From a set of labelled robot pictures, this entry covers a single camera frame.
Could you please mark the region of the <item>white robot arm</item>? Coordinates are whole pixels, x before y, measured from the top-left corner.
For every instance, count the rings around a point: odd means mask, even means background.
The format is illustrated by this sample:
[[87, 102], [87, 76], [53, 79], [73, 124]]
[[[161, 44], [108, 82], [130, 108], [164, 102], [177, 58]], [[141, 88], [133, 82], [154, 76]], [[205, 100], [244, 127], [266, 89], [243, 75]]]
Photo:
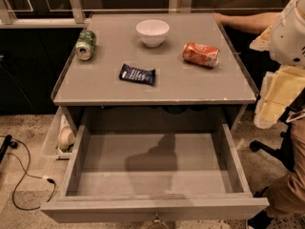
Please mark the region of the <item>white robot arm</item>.
[[280, 64], [264, 76], [255, 108], [254, 125], [269, 129], [305, 89], [305, 0], [291, 0], [250, 48]]

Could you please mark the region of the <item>person's bare forearm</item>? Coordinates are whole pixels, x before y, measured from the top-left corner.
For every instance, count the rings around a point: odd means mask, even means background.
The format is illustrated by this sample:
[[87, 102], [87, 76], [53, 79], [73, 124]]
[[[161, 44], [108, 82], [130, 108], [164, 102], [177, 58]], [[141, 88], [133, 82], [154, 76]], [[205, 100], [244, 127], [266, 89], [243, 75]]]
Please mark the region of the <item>person's bare forearm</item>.
[[222, 26], [238, 31], [261, 34], [269, 28], [279, 16], [279, 12], [263, 12], [254, 15], [224, 15], [215, 13], [214, 18]]

